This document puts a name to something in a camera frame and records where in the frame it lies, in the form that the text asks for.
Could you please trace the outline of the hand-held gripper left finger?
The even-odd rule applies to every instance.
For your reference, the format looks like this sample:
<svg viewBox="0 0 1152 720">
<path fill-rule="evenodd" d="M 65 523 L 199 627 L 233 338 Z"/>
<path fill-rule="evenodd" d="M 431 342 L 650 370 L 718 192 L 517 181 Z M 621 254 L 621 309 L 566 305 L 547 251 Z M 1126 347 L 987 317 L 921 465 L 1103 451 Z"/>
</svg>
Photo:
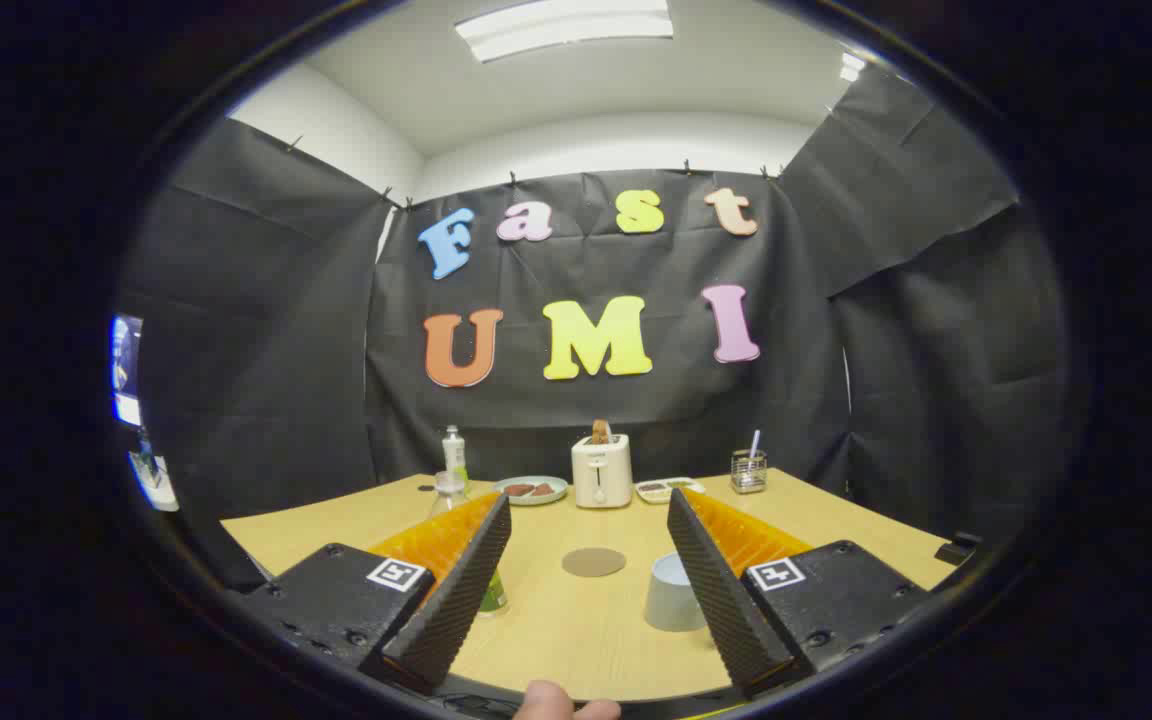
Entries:
<svg viewBox="0 0 1152 720">
<path fill-rule="evenodd" d="M 488 492 L 366 550 L 324 544 L 234 601 L 308 655 L 431 691 L 465 643 L 509 538 L 511 505 Z"/>
</svg>

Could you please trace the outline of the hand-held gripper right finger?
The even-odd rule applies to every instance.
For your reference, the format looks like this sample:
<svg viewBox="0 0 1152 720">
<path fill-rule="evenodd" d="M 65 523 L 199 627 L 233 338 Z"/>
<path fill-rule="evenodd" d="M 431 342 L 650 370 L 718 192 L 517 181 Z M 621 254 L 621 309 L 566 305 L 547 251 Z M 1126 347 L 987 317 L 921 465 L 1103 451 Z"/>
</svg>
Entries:
<svg viewBox="0 0 1152 720">
<path fill-rule="evenodd" d="M 859 543 L 808 548 L 692 488 L 672 488 L 667 528 L 723 669 L 746 697 L 861 655 L 929 596 Z"/>
</svg>

